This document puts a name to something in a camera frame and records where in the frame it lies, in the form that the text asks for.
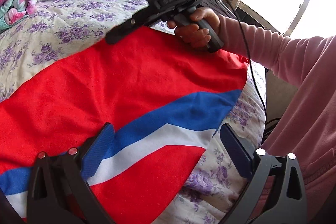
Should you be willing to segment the pink sleeved right forearm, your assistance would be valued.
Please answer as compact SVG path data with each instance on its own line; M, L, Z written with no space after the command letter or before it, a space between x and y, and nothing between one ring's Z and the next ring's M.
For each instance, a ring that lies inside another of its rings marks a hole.
M224 49L247 56L291 85L335 88L335 36L292 39L220 16Z

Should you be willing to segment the right hand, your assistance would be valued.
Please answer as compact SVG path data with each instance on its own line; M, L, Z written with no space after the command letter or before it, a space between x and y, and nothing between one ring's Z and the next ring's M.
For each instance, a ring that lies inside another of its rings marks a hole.
M219 17L212 9L201 7L197 8L193 14L190 15L190 19L194 22L205 20L215 33L219 34L219 28L221 26ZM200 28L197 24L189 24L188 26L180 25L179 23L170 20L167 22L169 29L174 29L176 36L182 38L182 40L190 44L194 48L205 47L211 40L210 31L207 28Z

